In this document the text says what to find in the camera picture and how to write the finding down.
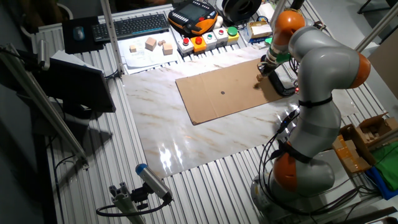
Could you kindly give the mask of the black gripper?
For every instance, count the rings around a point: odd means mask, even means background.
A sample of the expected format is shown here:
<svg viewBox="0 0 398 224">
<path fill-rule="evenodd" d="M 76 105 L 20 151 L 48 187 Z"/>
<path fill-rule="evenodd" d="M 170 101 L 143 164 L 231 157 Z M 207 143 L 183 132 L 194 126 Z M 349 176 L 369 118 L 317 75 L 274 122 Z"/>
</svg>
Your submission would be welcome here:
<svg viewBox="0 0 398 224">
<path fill-rule="evenodd" d="M 263 77 L 266 78 L 276 69 L 276 64 L 269 61 L 259 62 L 257 64 L 257 69 L 259 70 L 260 76 L 263 75 Z"/>
</svg>

